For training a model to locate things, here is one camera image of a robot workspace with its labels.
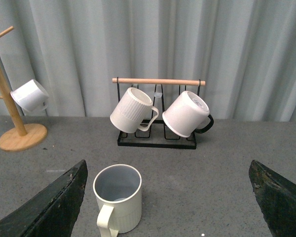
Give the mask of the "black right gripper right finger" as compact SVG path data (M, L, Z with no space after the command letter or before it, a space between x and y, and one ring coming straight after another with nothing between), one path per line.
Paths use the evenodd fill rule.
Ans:
M272 236L296 237L296 184L257 160L249 178Z

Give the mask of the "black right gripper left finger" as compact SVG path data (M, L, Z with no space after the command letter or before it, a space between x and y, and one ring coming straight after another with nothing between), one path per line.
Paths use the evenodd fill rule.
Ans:
M81 160L0 220L0 237L69 237L80 213L88 170Z

